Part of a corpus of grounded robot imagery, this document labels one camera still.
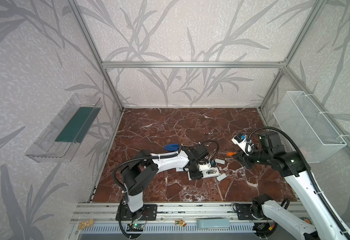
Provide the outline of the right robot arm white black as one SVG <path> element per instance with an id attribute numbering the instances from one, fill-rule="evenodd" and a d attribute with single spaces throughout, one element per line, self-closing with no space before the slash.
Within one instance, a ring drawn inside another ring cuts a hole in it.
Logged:
<path id="1" fill-rule="evenodd" d="M 249 136 L 238 134 L 232 142 L 242 152 L 232 157 L 248 169 L 259 164 L 279 172 L 297 194 L 312 224 L 291 214 L 287 206 L 278 204 L 267 194 L 253 198 L 253 217 L 273 221 L 297 240 L 350 240 L 350 228 L 319 187 L 297 144 L 277 128 L 261 127 L 257 131 L 262 148 L 256 149 Z"/>

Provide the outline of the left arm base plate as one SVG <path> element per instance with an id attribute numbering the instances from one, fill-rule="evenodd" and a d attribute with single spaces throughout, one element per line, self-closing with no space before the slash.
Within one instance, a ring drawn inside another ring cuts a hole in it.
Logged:
<path id="1" fill-rule="evenodd" d="M 157 218 L 158 205 L 145 204 L 136 212 L 131 212 L 127 204 L 119 205 L 117 221 L 155 221 Z"/>

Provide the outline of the orange handled screwdriver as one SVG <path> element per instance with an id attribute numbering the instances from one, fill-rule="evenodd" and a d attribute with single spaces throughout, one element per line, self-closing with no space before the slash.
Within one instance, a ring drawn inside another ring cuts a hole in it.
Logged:
<path id="1" fill-rule="evenodd" d="M 232 157 L 232 156 L 234 156 L 236 154 L 237 154 L 237 152 L 227 152 L 227 156 L 228 157 Z"/>

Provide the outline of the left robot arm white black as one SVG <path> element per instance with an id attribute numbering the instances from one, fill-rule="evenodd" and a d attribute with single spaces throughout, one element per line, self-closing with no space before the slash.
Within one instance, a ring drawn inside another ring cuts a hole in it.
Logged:
<path id="1" fill-rule="evenodd" d="M 208 156 L 207 148 L 201 144 L 180 146 L 176 151 L 164 154 L 140 151 L 134 159 L 116 168 L 121 171 L 123 181 L 117 180 L 116 172 L 113 173 L 113 178 L 122 188 L 130 212 L 136 213 L 143 210 L 143 191 L 157 174 L 176 169 L 186 172 L 190 180 L 202 179 L 204 171 L 211 168 Z"/>

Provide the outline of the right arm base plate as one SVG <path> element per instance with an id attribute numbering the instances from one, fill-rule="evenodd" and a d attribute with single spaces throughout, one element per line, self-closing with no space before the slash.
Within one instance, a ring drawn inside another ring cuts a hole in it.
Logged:
<path id="1" fill-rule="evenodd" d="M 263 220 L 264 217 L 259 211 L 259 207 L 254 204 L 233 204 L 233 210 L 237 214 L 238 220 Z"/>

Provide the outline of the white battery cover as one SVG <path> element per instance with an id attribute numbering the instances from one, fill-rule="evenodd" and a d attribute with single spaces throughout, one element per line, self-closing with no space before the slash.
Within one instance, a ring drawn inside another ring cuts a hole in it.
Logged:
<path id="1" fill-rule="evenodd" d="M 217 179 L 218 182 L 221 182 L 221 181 L 224 180 L 226 177 L 227 177 L 226 174 L 221 174 L 221 175 L 217 176 L 216 179 Z"/>
<path id="2" fill-rule="evenodd" d="M 225 160 L 220 160 L 220 159 L 215 159 L 215 162 L 217 164 L 221 164 L 221 165 L 225 165 L 226 164 Z"/>

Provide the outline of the white remote control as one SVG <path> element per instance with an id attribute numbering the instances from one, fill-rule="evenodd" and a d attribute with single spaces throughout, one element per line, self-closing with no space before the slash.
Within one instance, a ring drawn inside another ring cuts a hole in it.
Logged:
<path id="1" fill-rule="evenodd" d="M 183 167 L 183 168 L 176 168 L 176 171 L 177 171 L 177 172 L 188 172 L 189 169 L 186 168 L 186 167 Z"/>
<path id="2" fill-rule="evenodd" d="M 188 172 L 188 178 L 190 181 L 192 180 L 200 180 L 206 178 L 215 178 L 220 175 L 218 168 L 211 168 L 208 170 L 196 171 L 196 172 Z"/>

